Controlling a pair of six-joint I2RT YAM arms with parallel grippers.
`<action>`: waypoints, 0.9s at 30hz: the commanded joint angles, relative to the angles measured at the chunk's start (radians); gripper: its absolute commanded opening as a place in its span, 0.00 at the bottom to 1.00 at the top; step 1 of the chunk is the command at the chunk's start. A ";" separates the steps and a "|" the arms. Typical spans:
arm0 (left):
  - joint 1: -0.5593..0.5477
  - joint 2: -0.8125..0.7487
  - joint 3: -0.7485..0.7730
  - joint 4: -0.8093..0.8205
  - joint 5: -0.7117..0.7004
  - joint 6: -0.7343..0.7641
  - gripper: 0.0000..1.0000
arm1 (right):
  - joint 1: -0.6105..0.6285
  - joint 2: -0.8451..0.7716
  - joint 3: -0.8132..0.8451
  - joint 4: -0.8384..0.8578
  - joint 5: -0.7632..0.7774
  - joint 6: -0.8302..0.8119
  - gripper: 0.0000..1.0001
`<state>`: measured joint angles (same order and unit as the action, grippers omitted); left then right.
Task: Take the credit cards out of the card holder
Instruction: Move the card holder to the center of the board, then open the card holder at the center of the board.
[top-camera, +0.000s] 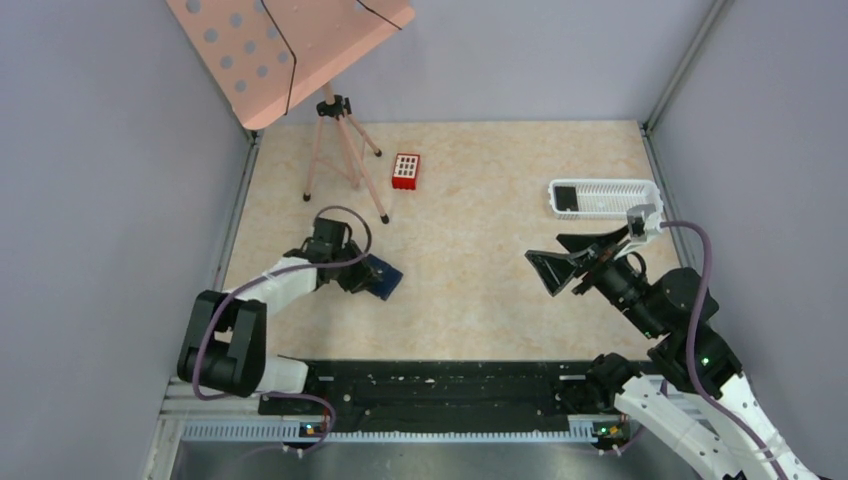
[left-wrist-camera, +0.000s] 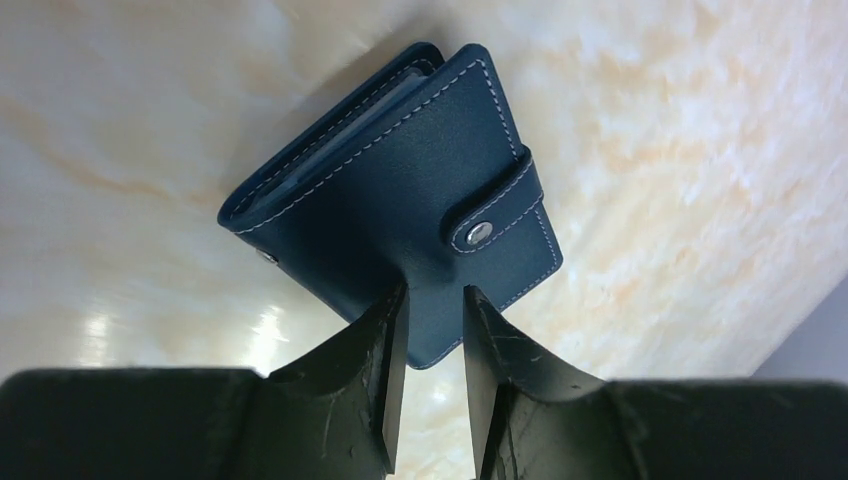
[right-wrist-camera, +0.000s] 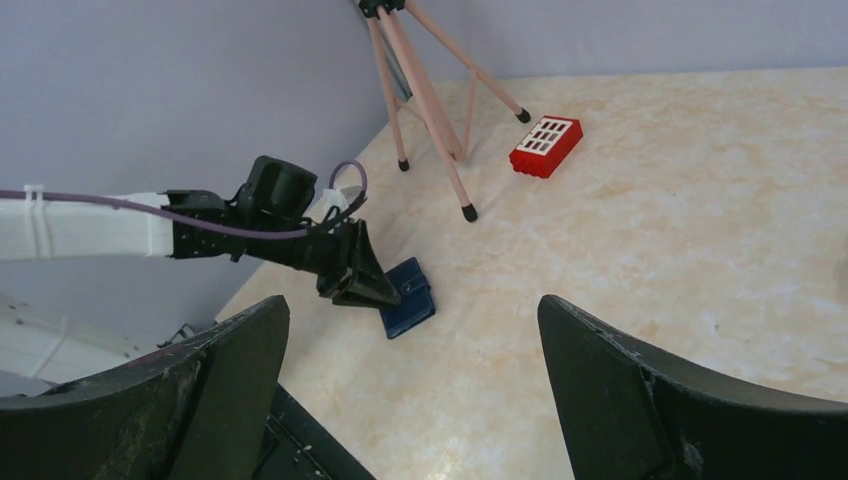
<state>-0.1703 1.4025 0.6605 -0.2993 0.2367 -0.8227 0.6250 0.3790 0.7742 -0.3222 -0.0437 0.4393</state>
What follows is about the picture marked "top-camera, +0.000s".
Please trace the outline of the dark blue leather card holder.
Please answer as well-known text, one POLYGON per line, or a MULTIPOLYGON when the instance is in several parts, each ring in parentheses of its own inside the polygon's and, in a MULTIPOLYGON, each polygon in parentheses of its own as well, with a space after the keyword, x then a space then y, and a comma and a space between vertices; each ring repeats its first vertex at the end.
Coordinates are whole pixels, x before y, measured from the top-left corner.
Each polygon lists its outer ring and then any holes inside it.
POLYGON ((387 301, 400 284, 403 273, 375 255, 369 255, 366 261, 374 271, 374 277, 369 283, 367 291, 375 297, 387 301))

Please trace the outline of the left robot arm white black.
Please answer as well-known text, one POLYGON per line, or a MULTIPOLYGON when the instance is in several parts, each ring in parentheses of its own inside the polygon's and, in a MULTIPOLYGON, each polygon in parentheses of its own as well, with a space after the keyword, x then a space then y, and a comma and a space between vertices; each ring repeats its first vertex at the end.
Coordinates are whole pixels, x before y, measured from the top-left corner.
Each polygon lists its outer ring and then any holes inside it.
POLYGON ((268 353, 269 319, 332 282, 345 292, 385 300, 402 278, 360 248, 351 234, 345 222, 318 218, 311 236, 246 284, 199 293, 178 357, 178 377, 210 389, 213 398, 301 394, 309 368, 301 360, 268 353))

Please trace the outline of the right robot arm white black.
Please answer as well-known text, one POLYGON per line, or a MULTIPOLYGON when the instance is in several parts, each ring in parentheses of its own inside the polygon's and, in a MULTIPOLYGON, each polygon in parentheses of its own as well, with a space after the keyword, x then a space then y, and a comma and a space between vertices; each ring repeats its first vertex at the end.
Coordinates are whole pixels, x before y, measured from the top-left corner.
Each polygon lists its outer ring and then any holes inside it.
POLYGON ((528 250, 524 256, 546 290, 558 295, 572 281, 573 293, 597 290, 646 338, 665 385, 673 386, 705 417, 700 423, 652 386, 635 364, 619 354, 602 354, 586 381, 602 410, 630 416, 669 447, 702 479, 816 479, 792 451, 760 406, 739 358, 709 324, 717 302, 709 292, 712 244, 699 225, 681 220, 655 227, 625 226, 596 235, 561 234, 563 252, 528 250), (695 232, 703 266, 668 271, 649 283, 643 267, 628 258, 635 236, 668 229, 695 232))

